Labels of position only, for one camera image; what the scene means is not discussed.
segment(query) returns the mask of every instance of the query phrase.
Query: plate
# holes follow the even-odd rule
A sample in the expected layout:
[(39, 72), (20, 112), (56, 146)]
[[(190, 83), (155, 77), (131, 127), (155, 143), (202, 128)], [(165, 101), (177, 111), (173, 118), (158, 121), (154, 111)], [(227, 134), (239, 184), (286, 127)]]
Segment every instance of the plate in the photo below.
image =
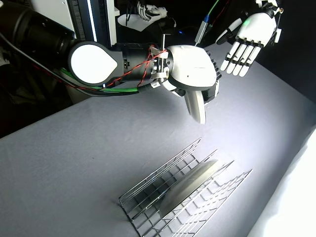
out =
[(161, 202), (160, 217), (165, 217), (170, 211), (175, 209), (222, 166), (223, 163), (218, 160), (202, 162), (178, 180), (166, 193)]

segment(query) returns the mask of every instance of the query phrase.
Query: gray table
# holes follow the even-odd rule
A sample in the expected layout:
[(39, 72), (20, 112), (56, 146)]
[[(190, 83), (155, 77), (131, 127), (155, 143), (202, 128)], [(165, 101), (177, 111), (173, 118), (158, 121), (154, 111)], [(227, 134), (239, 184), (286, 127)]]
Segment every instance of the gray table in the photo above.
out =
[[(228, 44), (211, 46), (221, 61)], [(118, 197), (195, 139), (251, 176), (199, 236), (245, 236), (316, 123), (316, 107), (254, 63), (224, 74), (207, 124), (163, 88), (91, 98), (0, 140), (0, 236), (135, 237)]]

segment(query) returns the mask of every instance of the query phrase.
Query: light strip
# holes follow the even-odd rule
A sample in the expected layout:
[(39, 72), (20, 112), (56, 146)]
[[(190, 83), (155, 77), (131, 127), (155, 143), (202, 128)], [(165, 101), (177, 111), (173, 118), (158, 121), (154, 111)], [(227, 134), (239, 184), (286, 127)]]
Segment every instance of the light strip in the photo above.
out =
[(90, 22), (91, 22), (91, 27), (92, 27), (93, 39), (94, 39), (94, 41), (97, 42), (97, 35), (95, 33), (94, 20), (93, 20), (92, 7), (91, 7), (90, 0), (87, 0), (87, 3), (88, 3), (88, 10), (89, 10), (89, 15), (90, 15)]

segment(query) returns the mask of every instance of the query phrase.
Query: wire dish rack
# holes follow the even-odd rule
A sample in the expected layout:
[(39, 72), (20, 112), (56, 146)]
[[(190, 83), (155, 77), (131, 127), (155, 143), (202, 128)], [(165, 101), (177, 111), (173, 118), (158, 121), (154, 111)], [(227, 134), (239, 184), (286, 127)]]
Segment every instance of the wire dish rack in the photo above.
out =
[(140, 237), (192, 237), (250, 174), (244, 172), (220, 185), (216, 182), (223, 165), (169, 214), (160, 217), (159, 207), (166, 192), (201, 162), (216, 159), (214, 151), (199, 161), (192, 155), (201, 138), (159, 167), (119, 198), (121, 207)]

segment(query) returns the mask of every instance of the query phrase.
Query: green cable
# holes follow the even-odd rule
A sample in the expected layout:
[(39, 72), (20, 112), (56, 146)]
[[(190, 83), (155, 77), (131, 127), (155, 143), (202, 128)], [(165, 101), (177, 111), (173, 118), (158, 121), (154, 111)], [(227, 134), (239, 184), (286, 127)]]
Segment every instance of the green cable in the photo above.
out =
[(208, 12), (208, 16), (211, 14), (212, 10), (214, 9), (214, 7), (216, 6), (216, 4), (218, 3), (219, 0), (217, 0), (214, 5), (212, 6), (212, 8), (210, 9), (210, 11)]
[[(61, 68), (60, 71), (66, 74), (67, 76), (75, 79), (74, 76), (70, 72), (68, 72), (66, 69)], [(135, 88), (102, 88), (98, 86), (92, 86), (91, 88), (98, 89), (104, 92), (137, 92), (138, 91), (138, 88), (136, 87)]]

